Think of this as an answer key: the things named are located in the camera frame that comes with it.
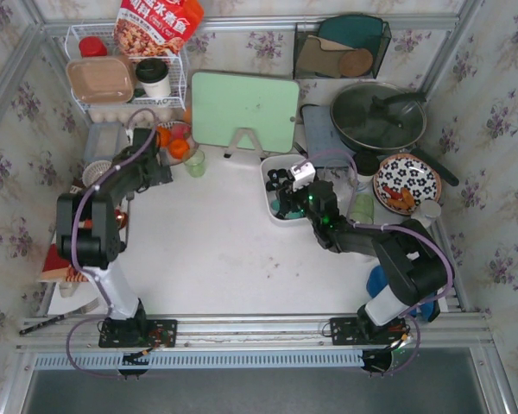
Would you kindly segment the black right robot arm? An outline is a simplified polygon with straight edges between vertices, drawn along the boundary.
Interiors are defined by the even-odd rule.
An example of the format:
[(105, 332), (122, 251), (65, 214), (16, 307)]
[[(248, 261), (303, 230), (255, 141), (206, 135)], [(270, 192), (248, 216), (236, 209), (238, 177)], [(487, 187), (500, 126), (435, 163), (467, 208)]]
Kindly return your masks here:
[(419, 221), (353, 223), (340, 214), (332, 183), (322, 180), (299, 190), (286, 182), (275, 195), (279, 216), (303, 214), (323, 249), (372, 256), (385, 274), (387, 284), (356, 315), (330, 320), (333, 344), (389, 346), (406, 334), (405, 315), (452, 287), (452, 265)]

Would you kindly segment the white storage basket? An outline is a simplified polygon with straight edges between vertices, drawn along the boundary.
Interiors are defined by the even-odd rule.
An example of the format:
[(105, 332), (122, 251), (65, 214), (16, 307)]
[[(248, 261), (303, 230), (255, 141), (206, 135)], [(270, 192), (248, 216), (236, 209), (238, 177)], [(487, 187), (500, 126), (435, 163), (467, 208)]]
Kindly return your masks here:
[[(260, 172), (264, 187), (264, 196), (268, 217), (272, 223), (279, 227), (296, 227), (306, 223), (306, 210), (311, 201), (307, 187), (315, 180), (316, 170), (310, 160), (298, 154), (284, 154), (264, 159), (260, 165)], [(275, 191), (286, 179), (294, 182), (294, 189), (297, 190), (303, 185), (306, 186), (306, 199), (303, 203), (305, 211), (304, 218), (276, 218), (278, 210)]]

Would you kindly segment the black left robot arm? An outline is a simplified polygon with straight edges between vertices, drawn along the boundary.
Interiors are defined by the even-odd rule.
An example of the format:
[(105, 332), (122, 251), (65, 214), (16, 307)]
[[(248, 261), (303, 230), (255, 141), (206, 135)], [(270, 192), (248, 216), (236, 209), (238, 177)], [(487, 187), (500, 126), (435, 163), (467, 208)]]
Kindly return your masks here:
[(82, 273), (106, 312), (100, 324), (101, 348), (152, 348), (172, 335), (148, 319), (117, 259), (126, 249), (116, 208), (129, 195), (172, 181), (158, 158), (155, 129), (135, 128), (131, 144), (111, 166), (79, 193), (63, 193), (56, 204), (55, 244), (61, 258)]

